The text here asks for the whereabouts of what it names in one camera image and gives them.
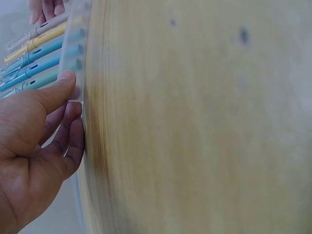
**pastel pen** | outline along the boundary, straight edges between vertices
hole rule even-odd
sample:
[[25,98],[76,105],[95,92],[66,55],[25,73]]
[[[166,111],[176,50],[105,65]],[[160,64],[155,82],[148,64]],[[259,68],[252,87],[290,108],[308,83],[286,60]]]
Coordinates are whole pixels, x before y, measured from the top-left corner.
[[66,23],[61,24],[58,27],[53,28],[53,29],[49,30],[48,32],[45,32],[44,34],[41,34],[40,36],[31,39],[24,46],[22,46],[20,49],[14,51],[13,53],[11,53],[7,57],[5,57],[4,58],[5,63],[8,64],[8,63],[14,61],[15,59],[17,59],[18,57],[26,54],[27,52],[38,48],[42,44],[60,36],[60,35],[63,35],[65,33],[65,30],[66,30],[66,25],[67,25]]
[[53,19],[43,23],[42,25],[34,28],[32,31],[27,32],[23,35],[22,38],[19,38],[18,40],[12,42],[8,47],[7,50],[9,53],[17,50],[19,47],[24,45],[27,41],[40,36],[41,34],[47,32],[48,30],[58,26],[61,23],[64,23],[68,19],[68,13],[60,14]]
[[[82,62],[79,59],[72,59],[66,63],[66,70],[77,71],[82,68]],[[13,94],[17,94],[24,90],[30,89],[39,89],[45,85],[48,85],[58,79],[58,68],[54,68],[53,70],[47,71],[41,76],[37,78],[30,79],[29,81],[25,81],[19,86],[11,89],[10,91],[4,93],[0,96],[0,98],[6,98]]]
[[[74,57],[78,56],[83,52],[83,46],[78,44],[68,48],[68,56]],[[40,61],[37,64],[34,64],[25,69],[16,71],[15,73],[10,74],[8,77],[5,77],[5,82],[0,85],[0,91],[3,92],[8,88],[13,87],[14,85],[23,82],[24,80],[31,78],[32,76],[45,71],[51,67],[54,67],[59,64],[61,53],[56,53],[49,56],[47,59]]]
[[[85,31],[80,28],[73,31],[69,38],[70,40],[77,40],[85,36]],[[7,76],[8,74],[15,72],[18,69],[21,69],[29,64],[35,62],[37,59],[46,56],[47,54],[56,51],[62,47],[64,36],[59,36],[58,38],[53,39],[52,41],[44,44],[43,46],[33,50],[32,52],[27,53],[26,55],[18,58],[14,62],[8,64],[5,68],[1,70],[1,76]]]

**blue pen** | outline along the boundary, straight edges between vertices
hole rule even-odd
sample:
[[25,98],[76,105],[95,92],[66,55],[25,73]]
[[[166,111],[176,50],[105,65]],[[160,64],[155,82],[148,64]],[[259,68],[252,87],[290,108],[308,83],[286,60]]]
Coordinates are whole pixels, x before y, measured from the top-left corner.
[[[85,35],[85,32],[83,29],[78,29],[75,32],[73,32],[70,35],[71,39],[80,39]],[[44,44],[43,46],[37,48],[36,50],[33,50],[32,52],[27,53],[26,55],[18,58],[14,62],[7,65],[5,68],[1,70],[2,77],[5,77],[9,75],[10,73],[13,73],[17,71],[18,69],[21,69],[23,67],[28,66],[29,64],[33,63],[37,59],[46,56],[47,54],[56,51],[62,47],[64,40],[64,36],[60,36],[51,42],[48,42]]]
[[[81,44],[72,46],[68,48],[68,55],[70,57],[78,56],[82,54],[83,46]],[[51,67],[54,67],[59,64],[60,53],[49,56],[47,59],[34,64],[33,66],[27,67],[26,69],[20,71],[16,71],[10,74],[7,79],[7,82],[4,82],[0,85],[0,91],[7,90],[8,88],[13,87],[14,85],[42,72]]]
[[[82,68],[82,62],[79,59],[72,59],[67,61],[65,68],[68,70],[77,71]],[[29,89],[39,89],[47,84],[50,84],[57,80],[58,78],[58,68],[54,68],[50,71],[45,72],[43,75],[36,78],[29,79],[23,83],[20,83],[14,89],[9,90],[8,92],[2,94],[0,98],[6,98],[13,94],[17,94],[23,90]]]

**wooden board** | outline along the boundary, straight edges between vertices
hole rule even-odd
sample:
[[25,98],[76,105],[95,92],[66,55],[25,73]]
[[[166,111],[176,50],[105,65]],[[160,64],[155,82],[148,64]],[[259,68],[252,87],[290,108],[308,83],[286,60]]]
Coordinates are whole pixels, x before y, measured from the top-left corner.
[[309,0],[93,0],[87,233],[311,233],[311,12]]

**person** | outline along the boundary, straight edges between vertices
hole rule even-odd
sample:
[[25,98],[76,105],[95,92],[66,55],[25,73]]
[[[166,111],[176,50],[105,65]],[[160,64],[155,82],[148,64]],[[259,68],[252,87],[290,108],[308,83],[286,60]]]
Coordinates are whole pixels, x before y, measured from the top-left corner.
[[69,0],[28,0],[31,24],[42,24],[64,13],[64,3]]
[[[59,0],[29,0],[32,21],[63,9]],[[81,104],[68,102],[76,77],[0,100],[0,233],[16,234],[40,216],[62,182],[79,167],[84,152]],[[52,142],[44,143],[58,128]]]

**floor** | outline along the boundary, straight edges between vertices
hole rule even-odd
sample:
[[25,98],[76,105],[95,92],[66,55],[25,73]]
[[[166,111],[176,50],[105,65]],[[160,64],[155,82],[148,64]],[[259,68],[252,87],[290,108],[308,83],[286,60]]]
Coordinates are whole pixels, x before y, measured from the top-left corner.
[[[5,46],[26,32],[28,23],[26,0],[2,1],[0,7],[0,67],[4,66]],[[75,206],[72,179],[68,179],[42,216],[25,227],[20,234],[83,234]]]

